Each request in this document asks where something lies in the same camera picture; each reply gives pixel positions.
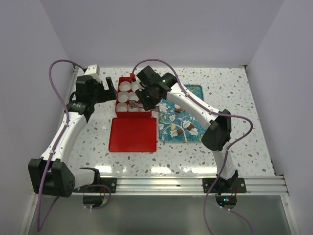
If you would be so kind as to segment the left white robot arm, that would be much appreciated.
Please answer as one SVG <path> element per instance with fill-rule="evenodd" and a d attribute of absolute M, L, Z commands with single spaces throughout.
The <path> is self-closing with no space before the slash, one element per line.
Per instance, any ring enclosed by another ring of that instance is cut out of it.
<path fill-rule="evenodd" d="M 86 187 L 97 192 L 102 186 L 100 173 L 95 168 L 83 167 L 71 171 L 68 164 L 74 144 L 85 128 L 95 105 L 116 100 L 117 91 L 112 79 L 106 77 L 108 89 L 103 82 L 90 75 L 77 77 L 62 123 L 47 150 L 28 164 L 31 183 L 36 194 L 69 197 L 75 189 Z"/>

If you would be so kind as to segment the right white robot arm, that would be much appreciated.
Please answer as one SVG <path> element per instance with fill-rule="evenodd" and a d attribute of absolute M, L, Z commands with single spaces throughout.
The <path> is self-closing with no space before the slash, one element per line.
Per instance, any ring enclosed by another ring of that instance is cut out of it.
<path fill-rule="evenodd" d="M 139 84 L 135 94 L 144 110 L 153 110 L 162 100 L 168 100 L 180 106 L 203 126 L 205 133 L 201 141 L 212 151 L 217 166 L 217 176 L 211 186 L 218 194 L 231 191 L 235 187 L 238 171 L 228 155 L 230 112 L 212 108 L 195 96 L 180 82 L 176 72 L 161 76 L 146 66 L 138 74 L 131 73 L 130 80 Z"/>

